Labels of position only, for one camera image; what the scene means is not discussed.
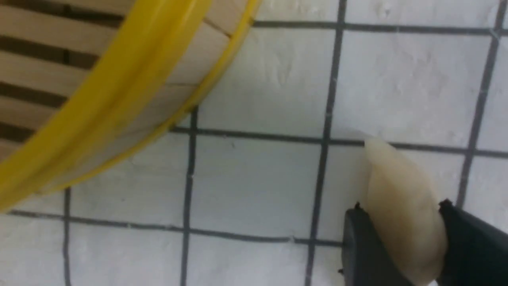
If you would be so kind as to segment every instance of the yellow plastic ring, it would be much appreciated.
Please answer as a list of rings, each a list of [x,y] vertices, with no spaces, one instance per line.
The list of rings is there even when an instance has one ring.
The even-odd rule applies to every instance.
[[[45,187],[109,142],[150,101],[211,0],[139,0],[74,96],[0,164],[0,210]]]

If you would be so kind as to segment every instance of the yellow border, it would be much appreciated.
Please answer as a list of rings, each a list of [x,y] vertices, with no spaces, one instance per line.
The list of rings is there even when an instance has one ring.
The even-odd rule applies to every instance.
[[[211,0],[136,1],[71,100],[0,164],[0,210],[72,169],[138,114],[185,52],[210,5]]]
[[[225,72],[226,68],[229,66],[230,62],[233,60],[236,52],[239,50],[243,40],[245,39],[245,36],[247,35],[247,32],[252,25],[253,17],[256,14],[256,11],[258,10],[259,4],[261,3],[261,0],[249,0],[247,3],[247,7],[245,9],[245,12],[242,16],[242,19],[236,29],[236,31],[233,33],[231,40],[229,42],[229,45],[227,46],[226,50],[220,57],[217,64],[213,67],[213,69],[208,73],[208,75],[205,77],[203,82],[199,85],[199,87],[194,91],[194,93],[184,102],[182,107],[178,109],[178,111],[172,115],[167,121],[165,121],[163,124],[161,124],[157,129],[154,130],[153,133],[148,135],[145,139],[143,139],[141,142],[139,142],[134,147],[128,149],[124,153],[115,156],[114,158],[106,161],[101,166],[97,167],[96,169],[84,174],[83,176],[76,178],[74,180],[71,180],[70,182],[66,184],[62,184],[57,186],[53,189],[53,191],[60,191],[63,190],[69,186],[79,184],[82,181],[88,180],[99,173],[102,173],[103,171],[113,167],[114,165],[126,160],[130,156],[138,153],[140,150],[144,149],[147,145],[152,143],[154,140],[159,138],[161,135],[163,135],[165,132],[168,131],[170,127],[173,127],[176,123],[178,123],[183,117],[192,110],[196,105],[199,104],[199,102],[205,97],[206,94],[210,92],[210,90],[213,88],[215,83],[220,79],[222,74]]]

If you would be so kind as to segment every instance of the wooden slat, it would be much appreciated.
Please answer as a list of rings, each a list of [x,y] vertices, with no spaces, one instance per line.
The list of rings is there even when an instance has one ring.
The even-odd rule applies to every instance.
[[[232,35],[242,18],[248,0],[214,0],[206,18],[220,30]]]
[[[202,23],[170,77],[169,84],[199,84],[226,49],[229,38]]]
[[[0,162],[2,162],[20,147],[20,143],[0,138]]]
[[[101,55],[116,30],[0,5],[0,35]]]
[[[132,5],[135,2],[135,0],[54,0],[54,1],[62,4],[69,4],[79,8],[116,15],[128,14]]]
[[[0,122],[32,130],[41,128],[57,109],[0,95]]]
[[[0,81],[69,97],[87,71],[0,51]]]
[[[195,89],[196,86],[165,85],[123,133],[130,134],[148,127],[157,127],[173,115]]]

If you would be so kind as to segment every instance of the grout line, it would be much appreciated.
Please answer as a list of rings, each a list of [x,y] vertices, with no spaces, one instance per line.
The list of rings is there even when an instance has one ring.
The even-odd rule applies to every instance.
[[[475,156],[490,157],[496,159],[508,159],[508,152],[491,151],[491,150],[476,150]]]
[[[135,222],[127,222],[127,221],[110,221],[110,220],[92,219],[92,218],[84,218],[84,217],[70,217],[69,221],[72,223],[93,225],[93,226],[128,228],[131,230],[141,230],[141,231],[165,231],[165,232],[183,233],[183,228],[176,227],[173,225],[146,224],[146,223],[135,223]]]
[[[170,130],[170,132],[190,134],[192,131],[189,128],[176,127],[174,129]],[[218,130],[218,129],[197,129],[196,135],[244,138],[244,139],[260,139],[260,140],[309,143],[309,144],[321,144],[321,142],[323,141],[321,138],[317,138],[317,137],[291,136],[291,135],[269,134],[269,133],[254,133],[254,132],[244,132],[244,131],[227,131],[227,130]]]
[[[185,127],[176,127],[169,132],[177,134],[191,134],[192,131]],[[229,131],[219,129],[198,129],[196,135],[202,136],[216,136],[216,137],[231,137],[241,139],[259,139],[259,140],[270,140],[280,142],[293,142],[293,143],[304,143],[304,144],[322,144],[323,139],[318,137],[306,137],[306,136],[293,136],[293,135],[281,135],[281,134],[270,134],[270,133],[255,133],[255,132],[244,132],[244,131]],[[364,141],[361,139],[329,139],[328,144],[330,146],[347,146],[347,147],[363,147]],[[461,147],[452,146],[440,146],[440,145],[427,145],[427,144],[413,144],[404,142],[390,142],[392,146],[400,150],[414,150],[422,152],[435,152],[435,153],[446,153],[446,154],[465,154],[467,149]],[[478,151],[478,155],[487,154],[489,151]],[[497,152],[501,158],[508,158],[508,152]]]
[[[63,219],[63,275],[66,286],[71,286],[71,262],[69,258],[69,238],[70,238],[70,216],[71,216],[71,188],[65,189],[64,192],[64,219]]]
[[[435,34],[435,35],[470,35],[490,36],[491,28],[483,27],[440,27],[440,26],[417,26],[417,25],[386,25],[386,24],[360,24],[338,23],[331,21],[255,21],[256,28],[289,28],[289,29],[325,29],[337,28],[346,31],[372,32],[372,33],[410,33],[410,34]],[[499,29],[499,35],[508,35],[507,29]]]
[[[469,137],[469,143],[467,147],[466,157],[464,159],[464,165],[462,167],[461,180],[459,185],[459,194],[457,195],[457,207],[462,209],[466,200],[467,183],[469,180],[469,173],[471,172],[471,165],[475,150],[478,143],[478,137],[480,135],[480,129],[482,126],[483,114],[485,111],[485,104],[487,103],[487,96],[489,94],[490,82],[492,80],[492,74],[494,72],[494,66],[496,63],[497,50],[499,48],[499,37],[496,36],[497,31],[502,29],[504,15],[506,13],[507,1],[502,0],[499,2],[499,8],[497,10],[496,22],[494,33],[491,34],[491,43],[487,60],[485,62],[485,69],[483,72],[482,83],[480,85],[480,92],[478,94],[478,100],[474,111],[474,119],[471,127],[471,134]]]
[[[312,273],[314,269],[314,257],[316,248],[317,230],[321,214],[321,200],[323,197],[323,186],[325,183],[326,165],[328,160],[328,148],[332,133],[332,117],[337,93],[337,80],[339,74],[340,54],[342,51],[342,38],[344,29],[340,27],[345,22],[347,0],[339,2],[337,21],[339,26],[335,30],[335,42],[333,46],[332,68],[330,71],[330,82],[328,86],[328,98],[326,102],[325,124],[323,126],[323,141],[321,142],[321,154],[317,170],[317,181],[314,194],[314,207],[312,209],[312,223],[310,225],[310,243],[307,253],[307,265],[305,268],[305,286],[312,285]]]
[[[196,131],[198,128],[198,108],[196,107],[192,111],[190,118],[190,130],[189,134],[189,151],[188,151],[188,165],[187,165],[187,178],[185,184],[185,199],[183,205],[183,244],[182,244],[182,261],[180,265],[180,286],[187,285],[187,266],[188,266],[188,252],[189,252],[189,241],[190,241],[190,207],[192,204],[192,189],[193,189],[193,177],[194,170],[196,167]]]
[[[411,34],[472,35],[472,36],[491,35],[491,31],[489,31],[488,28],[472,28],[472,27],[371,25],[371,24],[346,23],[344,28],[347,31],[373,32],[373,33],[411,33]]]
[[[292,28],[292,29],[326,29],[335,30],[337,22],[331,21],[255,21],[256,28]]]
[[[34,213],[20,210],[12,210],[7,213],[10,216],[17,217],[25,217],[25,218],[34,218],[34,219],[48,219],[48,220],[58,220],[64,221],[65,216],[56,215],[56,214],[45,214],[45,213]],[[92,218],[84,218],[84,217],[72,217],[69,216],[70,223],[83,224],[83,225],[91,225],[91,226],[101,226],[101,227],[114,227],[114,228],[124,228],[130,230],[141,230],[141,231],[162,231],[162,232],[175,232],[175,233],[184,233],[185,230],[183,227],[177,227],[173,225],[163,225],[163,224],[144,224],[144,223],[135,223],[135,222],[127,222],[127,221],[110,221],[110,220],[101,220],[101,219],[92,219]],[[302,238],[294,238],[294,237],[263,237],[263,236],[251,236],[251,235],[242,235],[228,232],[219,232],[219,231],[209,231],[209,230],[201,230],[197,228],[189,228],[188,232],[193,235],[206,236],[206,237],[215,237],[227,240],[237,240],[243,242],[254,242],[254,243],[290,243],[294,242],[296,244],[304,244],[308,245],[311,243],[309,239]],[[342,242],[332,241],[332,240],[319,240],[316,239],[313,241],[316,246],[330,246],[330,247],[342,247]]]

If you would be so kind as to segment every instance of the round wooden basket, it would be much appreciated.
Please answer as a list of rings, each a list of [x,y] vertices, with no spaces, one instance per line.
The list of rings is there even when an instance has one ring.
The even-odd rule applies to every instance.
[[[212,88],[258,0],[0,0],[0,210],[132,155]]]

